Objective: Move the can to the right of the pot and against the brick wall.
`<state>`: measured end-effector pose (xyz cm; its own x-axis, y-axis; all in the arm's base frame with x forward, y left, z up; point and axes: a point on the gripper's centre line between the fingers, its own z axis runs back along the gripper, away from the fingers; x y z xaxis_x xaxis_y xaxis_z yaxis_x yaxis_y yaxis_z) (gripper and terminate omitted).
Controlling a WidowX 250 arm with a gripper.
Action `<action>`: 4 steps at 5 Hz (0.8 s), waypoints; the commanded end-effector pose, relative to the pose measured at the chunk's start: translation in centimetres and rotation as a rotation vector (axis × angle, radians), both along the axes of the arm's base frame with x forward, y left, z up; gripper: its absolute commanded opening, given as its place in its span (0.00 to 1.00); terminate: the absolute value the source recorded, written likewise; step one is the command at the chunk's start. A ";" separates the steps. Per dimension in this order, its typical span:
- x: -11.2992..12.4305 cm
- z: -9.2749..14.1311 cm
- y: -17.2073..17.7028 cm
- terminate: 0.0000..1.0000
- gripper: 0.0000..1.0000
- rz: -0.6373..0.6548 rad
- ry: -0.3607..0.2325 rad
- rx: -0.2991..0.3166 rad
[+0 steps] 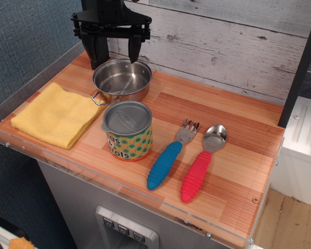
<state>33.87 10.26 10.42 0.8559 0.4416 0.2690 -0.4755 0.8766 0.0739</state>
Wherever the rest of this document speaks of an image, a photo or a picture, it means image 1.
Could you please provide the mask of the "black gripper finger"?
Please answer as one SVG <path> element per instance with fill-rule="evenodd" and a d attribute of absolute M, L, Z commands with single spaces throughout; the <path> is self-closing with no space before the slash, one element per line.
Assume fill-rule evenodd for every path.
<path fill-rule="evenodd" d="M 95 52 L 94 37 L 89 34 L 81 34 L 81 41 L 90 60 L 96 62 L 97 56 Z"/>
<path fill-rule="evenodd" d="M 139 35 L 134 35 L 129 38 L 129 58 L 130 62 L 134 63 L 138 60 L 140 48 L 142 45 L 142 38 Z"/>

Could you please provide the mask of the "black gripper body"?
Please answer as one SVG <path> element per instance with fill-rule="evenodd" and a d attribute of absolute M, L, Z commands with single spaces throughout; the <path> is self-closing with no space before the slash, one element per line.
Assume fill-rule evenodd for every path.
<path fill-rule="evenodd" d="M 138 38 L 142 43 L 150 38 L 152 19 L 130 10 L 124 1 L 93 1 L 86 10 L 71 14 L 70 19 L 80 39 Z"/>

